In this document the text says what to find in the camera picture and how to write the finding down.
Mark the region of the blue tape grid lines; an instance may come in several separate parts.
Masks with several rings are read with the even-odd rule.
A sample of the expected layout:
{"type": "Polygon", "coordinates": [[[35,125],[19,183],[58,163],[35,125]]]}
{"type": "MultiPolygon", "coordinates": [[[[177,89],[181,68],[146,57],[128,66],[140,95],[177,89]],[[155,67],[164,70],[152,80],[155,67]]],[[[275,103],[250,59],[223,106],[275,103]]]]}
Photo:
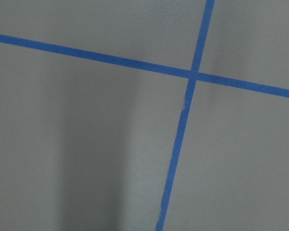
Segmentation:
{"type": "Polygon", "coordinates": [[[289,98],[289,89],[200,72],[200,64],[203,57],[203,51],[205,48],[207,34],[210,27],[210,21],[213,13],[214,4],[215,2],[213,0],[208,0],[205,3],[205,8],[201,20],[201,26],[197,37],[197,44],[195,48],[193,62],[189,70],[0,34],[0,43],[6,43],[30,49],[47,51],[51,53],[58,53],[61,55],[73,56],[86,60],[115,64],[138,70],[145,70],[188,79],[186,92],[184,96],[184,107],[181,110],[176,138],[174,141],[174,146],[171,154],[171,161],[161,200],[160,214],[155,228],[157,231],[161,231],[164,228],[169,201],[171,198],[171,191],[177,170],[177,164],[179,161],[179,156],[185,134],[185,128],[189,116],[190,106],[194,96],[196,83],[198,81],[203,81],[227,87],[251,90],[255,92],[261,92],[265,94],[289,98]]]}

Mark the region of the brown paper table cover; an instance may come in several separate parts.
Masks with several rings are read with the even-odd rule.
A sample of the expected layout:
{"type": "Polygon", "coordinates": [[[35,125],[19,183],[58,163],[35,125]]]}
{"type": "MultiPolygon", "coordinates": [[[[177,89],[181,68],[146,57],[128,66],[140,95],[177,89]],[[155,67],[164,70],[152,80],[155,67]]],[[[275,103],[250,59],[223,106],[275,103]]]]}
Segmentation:
{"type": "MultiPolygon", "coordinates": [[[[289,89],[289,0],[214,0],[200,72],[289,89]]],[[[189,70],[206,0],[0,0],[0,34],[189,70]]],[[[0,43],[0,231],[156,231],[188,79],[0,43]]],[[[198,81],[163,231],[289,231],[289,98],[198,81]]]]}

